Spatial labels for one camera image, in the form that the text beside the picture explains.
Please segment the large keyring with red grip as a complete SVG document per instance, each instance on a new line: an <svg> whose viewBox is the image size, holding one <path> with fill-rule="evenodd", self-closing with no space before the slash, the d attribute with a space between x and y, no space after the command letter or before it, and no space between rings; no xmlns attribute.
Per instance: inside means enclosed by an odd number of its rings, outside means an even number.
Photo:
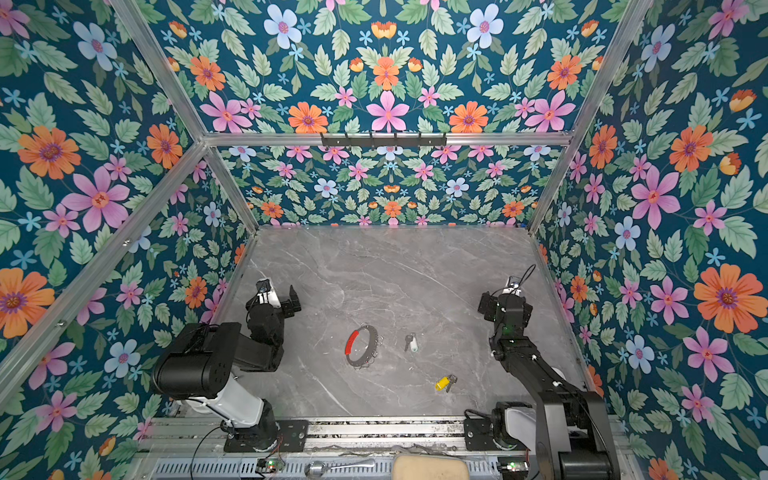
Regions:
<svg viewBox="0 0 768 480"><path fill-rule="evenodd" d="M374 326L362 325L353 330L344 347L347 364L354 369L370 367L378 355L379 343L379 332Z"/></svg>

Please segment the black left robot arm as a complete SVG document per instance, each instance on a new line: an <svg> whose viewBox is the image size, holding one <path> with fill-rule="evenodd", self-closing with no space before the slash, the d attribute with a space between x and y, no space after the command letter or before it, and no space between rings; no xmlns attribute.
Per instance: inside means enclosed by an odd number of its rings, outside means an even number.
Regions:
<svg viewBox="0 0 768 480"><path fill-rule="evenodd" d="M279 440L273 408L245 389L233 370L277 371L284 355L286 320L302 306L294 287L281 299L271 280L263 278L245 310L248 334L238 322L184 327L157 360L151 381L157 393L216 415L220 429L237 447L265 451Z"/></svg>

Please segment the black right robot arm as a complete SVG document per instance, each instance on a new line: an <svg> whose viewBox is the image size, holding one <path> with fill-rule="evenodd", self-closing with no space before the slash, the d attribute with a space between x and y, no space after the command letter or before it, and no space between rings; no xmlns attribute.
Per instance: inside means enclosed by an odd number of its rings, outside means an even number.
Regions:
<svg viewBox="0 0 768 480"><path fill-rule="evenodd" d="M539 479L619 479L620 463L603 398L561 376L525 334L533 307L506 287L481 296L478 312L493 323L495 360L533 400L530 408L501 406L492 427L498 443L523 443L534 454Z"/></svg>

